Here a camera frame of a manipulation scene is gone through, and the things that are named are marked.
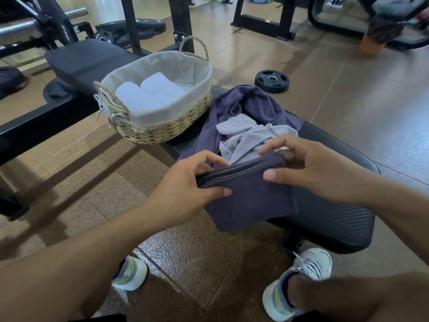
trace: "white sneaker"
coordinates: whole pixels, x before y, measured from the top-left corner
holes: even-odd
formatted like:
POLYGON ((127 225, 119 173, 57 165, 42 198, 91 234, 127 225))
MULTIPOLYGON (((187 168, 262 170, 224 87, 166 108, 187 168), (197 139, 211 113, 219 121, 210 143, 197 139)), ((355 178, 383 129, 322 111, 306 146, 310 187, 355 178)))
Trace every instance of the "white sneaker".
POLYGON ((283 322, 296 314, 301 314, 298 308, 289 304, 283 293, 283 284, 291 275, 299 273, 314 281, 329 279, 331 276, 332 259, 327 251, 314 248, 304 251, 301 255, 294 254, 297 258, 293 265, 278 280, 265 288, 262 295, 265 311, 277 322, 283 322))
POLYGON ((122 290, 136 290, 146 278, 147 265, 142 260, 133 256, 127 256, 116 278, 111 282, 112 286, 122 290))

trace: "hand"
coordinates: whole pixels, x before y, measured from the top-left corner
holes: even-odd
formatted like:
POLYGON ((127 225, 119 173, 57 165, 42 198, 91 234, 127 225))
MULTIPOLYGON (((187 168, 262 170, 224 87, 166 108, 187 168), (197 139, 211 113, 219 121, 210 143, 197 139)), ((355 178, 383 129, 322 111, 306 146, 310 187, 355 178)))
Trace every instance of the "hand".
POLYGON ((233 194, 231 189, 220 186, 209 189, 196 186, 196 175, 213 170, 206 162, 228 166, 221 156, 201 151, 175 163, 145 201, 144 205, 150 206, 146 209, 148 214, 156 216, 164 229, 184 224, 210 202, 233 194))
POLYGON ((259 154, 286 146, 288 168, 269 169, 264 179, 301 186, 327 200, 366 205, 380 176, 363 168, 319 142, 282 135, 267 143, 259 154))

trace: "brown floor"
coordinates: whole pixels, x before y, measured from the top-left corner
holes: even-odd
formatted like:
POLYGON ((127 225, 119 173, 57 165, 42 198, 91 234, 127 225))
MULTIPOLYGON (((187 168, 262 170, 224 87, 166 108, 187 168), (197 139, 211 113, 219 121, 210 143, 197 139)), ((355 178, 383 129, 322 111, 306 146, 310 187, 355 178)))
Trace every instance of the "brown floor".
MULTIPOLYGON (((278 20, 276 6, 247 4, 244 12, 278 20)), ((281 42, 232 28, 234 10, 219 0, 191 10, 193 33, 210 53, 214 85, 252 84, 260 70, 282 70, 290 90, 274 97, 284 108, 376 161, 387 178, 429 192, 428 48, 385 49, 365 58, 356 53, 359 41, 316 30, 302 9, 295 41, 281 42)), ((166 21, 167 32, 142 41, 143 47, 157 51, 172 43, 166 21)), ((26 89, 2 100, 2 120, 44 104, 41 90, 53 76, 32 77, 26 89)), ((0 259, 30 254, 141 203, 168 170, 165 164, 171 159, 160 148, 122 140, 94 114, 3 165, 3 178, 33 203, 19 221, 0 220, 0 259)), ((220 233, 202 212, 142 243, 135 253, 149 266, 147 281, 136 292, 112 291, 99 314, 120 311, 130 321, 269 321, 262 292, 291 264, 278 249, 281 236, 265 222, 220 233)), ((380 220, 368 249, 332 256, 335 276, 428 271, 380 220)))

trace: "fingernail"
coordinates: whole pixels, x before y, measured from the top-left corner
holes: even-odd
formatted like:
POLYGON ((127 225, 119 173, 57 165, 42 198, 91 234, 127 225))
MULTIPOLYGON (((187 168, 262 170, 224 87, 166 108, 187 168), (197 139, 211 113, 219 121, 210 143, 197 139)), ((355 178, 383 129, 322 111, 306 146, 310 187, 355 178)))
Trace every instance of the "fingernail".
POLYGON ((224 196, 229 197, 232 194, 233 194, 233 190, 228 189, 228 188, 223 188, 223 195, 224 196))
POLYGON ((269 169, 264 172, 264 179, 266 181, 274 181, 275 180, 275 170, 269 169))

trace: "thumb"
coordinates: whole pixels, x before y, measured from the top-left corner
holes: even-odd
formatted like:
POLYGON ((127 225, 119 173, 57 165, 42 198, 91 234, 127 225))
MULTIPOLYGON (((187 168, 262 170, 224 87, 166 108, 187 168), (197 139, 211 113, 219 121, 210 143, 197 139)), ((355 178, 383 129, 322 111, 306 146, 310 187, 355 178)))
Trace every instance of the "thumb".
POLYGON ((201 189, 204 199, 204 205, 209 204, 210 202, 221 199, 223 197, 229 197, 233 194, 233 190, 224 188, 222 186, 215 186, 213 188, 201 189))
POLYGON ((277 168, 268 169, 264 172, 264 180, 279 184, 302 185, 305 169, 277 168))

